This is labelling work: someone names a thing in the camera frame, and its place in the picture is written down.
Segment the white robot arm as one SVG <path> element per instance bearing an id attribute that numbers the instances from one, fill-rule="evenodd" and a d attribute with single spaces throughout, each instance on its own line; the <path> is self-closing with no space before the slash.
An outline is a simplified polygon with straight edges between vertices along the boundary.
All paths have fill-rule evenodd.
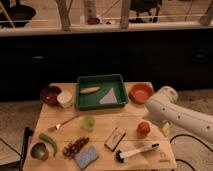
<path id="1" fill-rule="evenodd" d="M 148 98 L 145 106 L 149 120 L 162 128 L 169 121 L 213 144 L 213 116 L 176 104 L 178 93 L 170 86 L 161 87 Z"/>

